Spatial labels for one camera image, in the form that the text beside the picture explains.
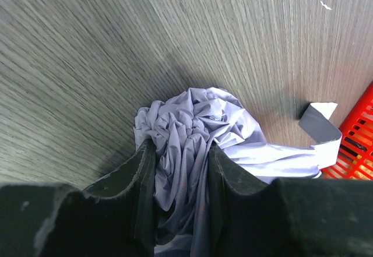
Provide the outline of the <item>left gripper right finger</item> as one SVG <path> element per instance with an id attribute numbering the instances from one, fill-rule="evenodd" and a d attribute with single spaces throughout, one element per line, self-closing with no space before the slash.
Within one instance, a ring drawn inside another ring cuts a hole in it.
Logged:
<path id="1" fill-rule="evenodd" d="M 211 256 L 371 256 L 372 182 L 266 184 L 217 145 L 208 155 Z"/>

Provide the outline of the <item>lavender folding umbrella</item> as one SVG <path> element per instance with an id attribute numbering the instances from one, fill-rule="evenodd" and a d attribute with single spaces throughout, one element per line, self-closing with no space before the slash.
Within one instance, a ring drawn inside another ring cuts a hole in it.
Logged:
<path id="1" fill-rule="evenodd" d="M 154 199 L 156 256 L 208 256 L 208 152 L 217 144 L 261 183 L 277 178 L 317 178 L 336 161 L 342 133 L 329 120 L 336 103 L 311 103 L 300 127 L 315 141 L 308 148 L 267 142 L 259 123 L 224 89 L 190 88 L 165 102 L 142 107 L 135 143 L 156 147 Z"/>

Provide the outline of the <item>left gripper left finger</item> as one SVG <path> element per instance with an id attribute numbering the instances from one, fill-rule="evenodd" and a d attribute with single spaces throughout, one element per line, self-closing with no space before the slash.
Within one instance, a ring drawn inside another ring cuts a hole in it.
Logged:
<path id="1" fill-rule="evenodd" d="M 156 148 L 144 141 L 84 190 L 1 184 L 2 256 L 153 256 Z"/>

